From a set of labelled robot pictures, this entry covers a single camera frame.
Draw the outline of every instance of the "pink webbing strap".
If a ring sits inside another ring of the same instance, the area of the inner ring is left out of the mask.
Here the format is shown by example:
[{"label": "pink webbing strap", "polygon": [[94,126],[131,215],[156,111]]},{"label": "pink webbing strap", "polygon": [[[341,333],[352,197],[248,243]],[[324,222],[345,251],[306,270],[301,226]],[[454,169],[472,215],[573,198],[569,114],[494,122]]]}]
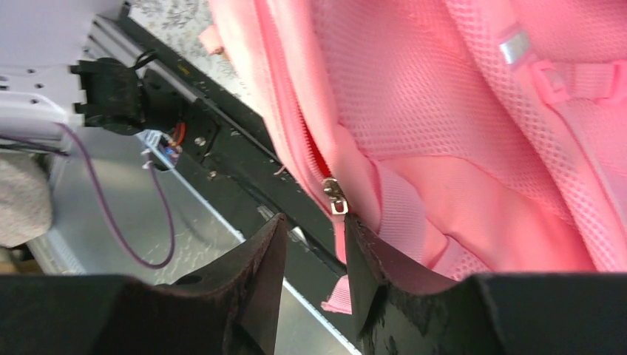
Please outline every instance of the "pink webbing strap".
[{"label": "pink webbing strap", "polygon": [[627,61],[606,64],[531,64],[535,86],[543,101],[556,104],[570,98],[587,98],[599,104],[618,104],[627,98]]},{"label": "pink webbing strap", "polygon": [[333,289],[333,293],[327,300],[327,302],[323,302],[321,304],[322,309],[327,312],[333,313],[343,313],[343,314],[351,314],[353,313],[352,308],[350,307],[350,289],[348,288],[348,276],[342,276],[335,288]]}]

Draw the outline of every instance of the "pink backpack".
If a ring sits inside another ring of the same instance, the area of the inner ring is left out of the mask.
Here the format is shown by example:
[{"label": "pink backpack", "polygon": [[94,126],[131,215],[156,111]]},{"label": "pink backpack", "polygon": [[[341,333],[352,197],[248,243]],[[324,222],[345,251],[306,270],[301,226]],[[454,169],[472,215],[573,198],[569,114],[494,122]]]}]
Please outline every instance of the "pink backpack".
[{"label": "pink backpack", "polygon": [[340,260],[350,209],[454,280],[627,270],[627,1],[209,2]]}]

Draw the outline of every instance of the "zipper pull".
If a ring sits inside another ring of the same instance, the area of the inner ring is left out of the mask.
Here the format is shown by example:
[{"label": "zipper pull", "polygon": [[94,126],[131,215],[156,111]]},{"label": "zipper pull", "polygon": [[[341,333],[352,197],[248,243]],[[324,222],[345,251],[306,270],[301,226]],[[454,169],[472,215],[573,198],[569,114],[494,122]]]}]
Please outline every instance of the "zipper pull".
[{"label": "zipper pull", "polygon": [[337,179],[327,177],[322,181],[322,185],[324,186],[325,194],[329,197],[329,201],[331,202],[331,212],[334,215],[347,214],[348,202],[346,201],[342,188],[339,187]]}]

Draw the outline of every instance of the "red wire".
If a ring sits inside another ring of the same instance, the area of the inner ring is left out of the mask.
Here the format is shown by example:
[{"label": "red wire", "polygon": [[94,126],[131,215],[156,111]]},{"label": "red wire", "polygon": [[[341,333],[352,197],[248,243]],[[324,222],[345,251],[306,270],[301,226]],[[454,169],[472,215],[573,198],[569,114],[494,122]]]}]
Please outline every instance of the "red wire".
[{"label": "red wire", "polygon": [[187,129],[187,125],[185,125],[185,123],[181,123],[179,138],[176,141],[178,146],[183,142],[183,139],[185,138],[186,129]]},{"label": "red wire", "polygon": [[174,133],[172,133],[172,140],[174,142],[176,142],[176,140],[177,140],[176,136],[177,136],[177,133],[179,133],[179,132],[180,132],[180,124],[177,124],[176,127],[174,128]]}]

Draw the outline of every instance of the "cable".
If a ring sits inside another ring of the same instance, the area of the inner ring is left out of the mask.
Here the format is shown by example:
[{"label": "cable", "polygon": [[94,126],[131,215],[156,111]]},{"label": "cable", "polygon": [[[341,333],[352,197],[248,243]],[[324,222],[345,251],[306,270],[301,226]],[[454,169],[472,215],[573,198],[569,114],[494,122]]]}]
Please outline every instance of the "cable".
[{"label": "cable", "polygon": [[172,133],[172,140],[174,142],[176,142],[177,136],[179,133],[180,133],[180,124],[177,124],[176,126],[174,126],[174,132]]},{"label": "cable", "polygon": [[185,122],[181,123],[179,138],[176,140],[177,146],[179,146],[183,142],[183,139],[185,138],[186,129],[187,129],[187,125],[185,125]]},{"label": "cable", "polygon": [[155,183],[155,187],[157,188],[157,192],[159,193],[159,198],[161,199],[161,203],[163,204],[163,207],[166,210],[166,219],[168,220],[168,227],[169,227],[169,232],[170,232],[170,250],[168,251],[166,259],[163,262],[158,263],[158,264],[151,264],[145,261],[133,251],[131,246],[128,244],[128,242],[126,241],[126,239],[120,232],[118,225],[115,223],[113,214],[111,213],[111,210],[109,209],[109,205],[107,204],[105,200],[104,193],[102,192],[100,181],[98,180],[98,176],[96,175],[96,171],[92,164],[92,159],[89,156],[87,148],[85,147],[85,145],[83,145],[83,142],[81,141],[81,139],[68,126],[64,124],[57,124],[57,125],[70,138],[72,138],[72,141],[74,141],[74,143],[76,143],[76,146],[78,147],[78,150],[80,151],[83,157],[83,160],[85,161],[87,173],[89,174],[89,178],[92,181],[92,184],[94,186],[94,190],[96,192],[96,200],[98,201],[98,205],[100,205],[100,209],[103,213],[106,224],[108,225],[109,230],[113,234],[113,237],[118,241],[122,249],[126,253],[128,253],[133,260],[135,260],[137,263],[147,268],[157,270],[157,269],[164,268],[165,266],[167,266],[170,263],[170,261],[172,261],[172,257],[174,256],[174,245],[175,245],[174,221],[172,220],[172,212],[170,211],[170,208],[168,206],[166,196],[161,190],[161,185],[159,184],[157,180],[157,173],[155,172],[155,168],[152,166],[150,155],[149,154],[144,155],[146,157],[146,165],[148,166],[148,170],[150,171],[150,175],[152,176],[152,181]]},{"label": "cable", "polygon": [[151,49],[147,50],[144,53],[141,53],[137,59],[135,59],[135,64],[131,67],[133,70],[139,70],[142,67],[145,67],[151,61],[157,59],[157,50]]},{"label": "cable", "polygon": [[[13,141],[13,142],[17,142],[17,143],[21,143],[21,146],[18,145],[13,145],[15,150],[19,150],[19,149],[34,149],[34,150],[41,150],[43,152],[49,152],[49,153],[55,153],[55,154],[59,154],[59,155],[66,155],[66,152],[62,152],[54,147],[51,146],[47,146],[45,144],[40,144],[40,143],[36,143],[33,141],[30,141],[26,138],[22,138],[22,137],[15,137],[12,135],[0,135],[0,140],[3,141]],[[7,145],[7,144],[2,144],[2,149],[12,149],[11,145]]]}]

